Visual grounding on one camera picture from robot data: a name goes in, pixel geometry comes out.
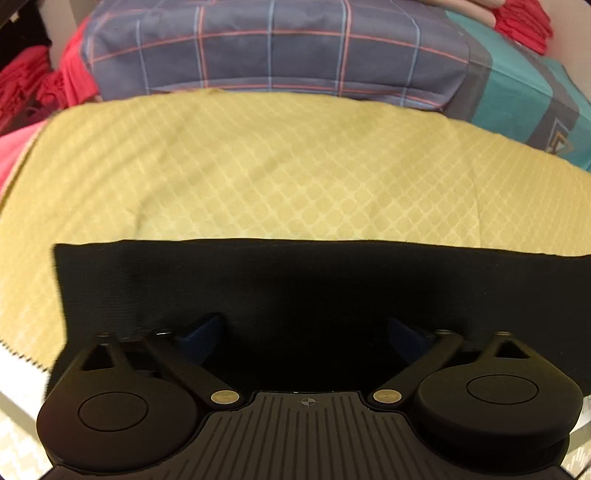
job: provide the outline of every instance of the black device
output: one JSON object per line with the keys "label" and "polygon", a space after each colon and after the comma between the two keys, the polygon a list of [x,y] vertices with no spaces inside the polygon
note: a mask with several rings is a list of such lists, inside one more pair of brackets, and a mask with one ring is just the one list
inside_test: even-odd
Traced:
{"label": "black device", "polygon": [[510,333],[474,351],[440,330],[374,390],[314,393],[237,391],[200,366],[223,341],[218,314],[98,337],[39,413],[44,480],[572,479],[582,392]]}

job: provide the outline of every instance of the folded clothes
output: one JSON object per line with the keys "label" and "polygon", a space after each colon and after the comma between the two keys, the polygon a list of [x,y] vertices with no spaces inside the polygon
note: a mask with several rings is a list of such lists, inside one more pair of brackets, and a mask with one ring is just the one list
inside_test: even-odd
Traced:
{"label": "folded clothes", "polygon": [[506,0],[505,5],[493,11],[497,32],[512,38],[533,51],[544,55],[547,41],[554,32],[550,17],[538,0]]}
{"label": "folded clothes", "polygon": [[0,72],[0,132],[7,127],[51,70],[46,46],[23,50]]}
{"label": "folded clothes", "polygon": [[37,92],[37,100],[44,105],[57,105],[59,109],[80,105],[98,95],[99,89],[80,56],[80,47],[88,18],[78,27],[66,45],[60,67],[49,74]]}

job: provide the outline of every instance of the teal fabric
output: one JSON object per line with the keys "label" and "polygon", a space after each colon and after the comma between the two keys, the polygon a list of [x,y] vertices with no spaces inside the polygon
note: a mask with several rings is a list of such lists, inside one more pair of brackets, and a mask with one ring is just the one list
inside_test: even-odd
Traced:
{"label": "teal fabric", "polygon": [[584,170],[591,171],[591,104],[574,85],[559,62],[544,59],[544,63],[567,89],[569,95],[577,103],[580,112],[579,120],[569,134],[569,141],[575,146],[575,150],[561,155],[561,157]]}
{"label": "teal fabric", "polygon": [[526,143],[548,109],[552,88],[500,34],[462,15],[447,16],[492,56],[492,70],[472,124]]}

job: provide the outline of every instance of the ribbed black surface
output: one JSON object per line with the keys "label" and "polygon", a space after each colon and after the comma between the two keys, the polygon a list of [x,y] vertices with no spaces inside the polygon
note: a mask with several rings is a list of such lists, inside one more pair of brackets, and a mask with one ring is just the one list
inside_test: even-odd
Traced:
{"label": "ribbed black surface", "polygon": [[[63,468],[44,480],[87,478]],[[485,480],[431,453],[397,413],[366,408],[356,393],[260,393],[233,412],[212,414],[179,455],[116,480]],[[566,480],[556,467],[515,477]]]}

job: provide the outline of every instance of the crosshair marking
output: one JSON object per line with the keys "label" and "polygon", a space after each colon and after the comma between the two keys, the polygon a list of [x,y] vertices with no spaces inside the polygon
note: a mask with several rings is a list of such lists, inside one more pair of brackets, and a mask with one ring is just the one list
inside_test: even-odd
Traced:
{"label": "crosshair marking", "polygon": [[311,397],[306,397],[303,400],[301,400],[300,403],[303,406],[310,408],[312,405],[315,405],[316,404],[316,400],[314,400]]}

